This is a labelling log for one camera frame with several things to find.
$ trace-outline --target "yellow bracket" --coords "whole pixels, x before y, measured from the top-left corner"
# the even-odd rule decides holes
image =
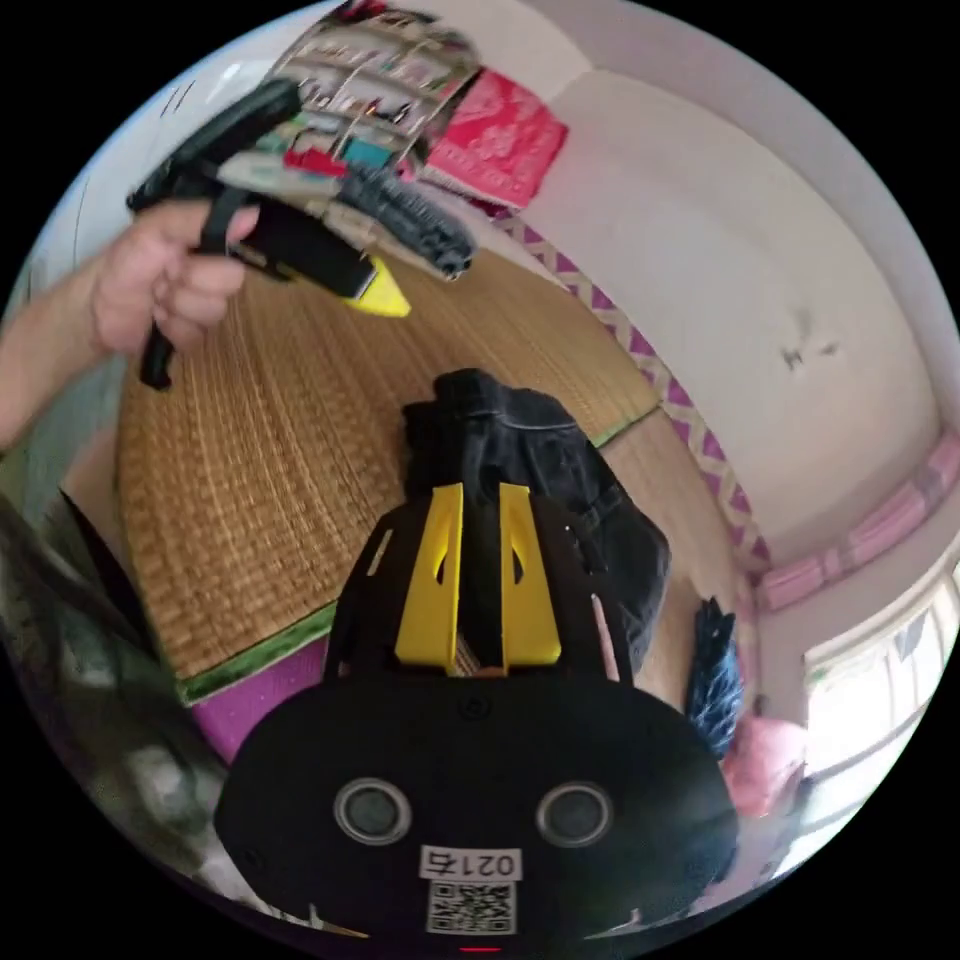
[[[520,563],[517,581],[514,555]],[[560,632],[553,614],[530,490],[500,485],[500,595],[503,669],[548,667],[560,658]]]
[[[410,577],[395,653],[406,666],[456,673],[463,485],[437,487]],[[443,576],[438,580],[440,566]]]
[[[403,295],[393,274],[379,257],[371,257],[377,272],[370,281],[370,286],[355,300],[344,300],[344,303],[372,313],[378,317],[405,317],[410,313],[410,304]]]

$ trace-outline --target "black cloth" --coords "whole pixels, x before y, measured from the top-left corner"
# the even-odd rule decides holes
[[[60,496],[63,497],[63,501],[77,525],[77,530],[80,532],[83,544],[87,548],[90,561],[100,578],[107,599],[127,618],[130,626],[134,628],[136,636],[142,639],[143,642],[139,648],[141,652],[156,660],[156,651],[150,643],[150,626],[147,623],[147,616],[136,588],[83,511],[62,490]]]
[[[733,743],[743,707],[743,678],[737,661],[737,618],[724,613],[716,597],[705,600],[694,621],[696,642],[687,684],[687,719],[722,760]]]
[[[436,399],[404,408],[411,460],[406,494],[462,483],[465,556],[460,630],[481,666],[500,663],[499,485],[519,484],[577,515],[585,545],[606,566],[617,595],[634,672],[653,637],[670,572],[670,546],[637,509],[596,447],[553,397],[505,387],[481,370],[434,382]]]

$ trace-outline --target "yellow tip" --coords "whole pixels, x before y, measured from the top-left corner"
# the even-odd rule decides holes
[[[405,317],[410,312],[410,304],[403,295],[397,281],[387,269],[387,265],[379,258],[372,257],[377,272],[370,281],[370,286],[360,297],[354,300],[344,300],[351,307],[362,310],[364,313],[373,313],[380,317]]]

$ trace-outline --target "dark blue object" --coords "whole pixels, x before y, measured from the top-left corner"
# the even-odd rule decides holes
[[[704,601],[697,611],[686,714],[718,760],[730,749],[743,706],[743,678],[733,638],[735,624],[734,614],[725,614],[716,597]]]

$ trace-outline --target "label sticker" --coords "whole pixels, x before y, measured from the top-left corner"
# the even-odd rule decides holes
[[[422,846],[420,879],[458,883],[516,883],[523,879],[522,851]]]
[[[506,936],[516,932],[515,883],[431,881],[427,933]]]

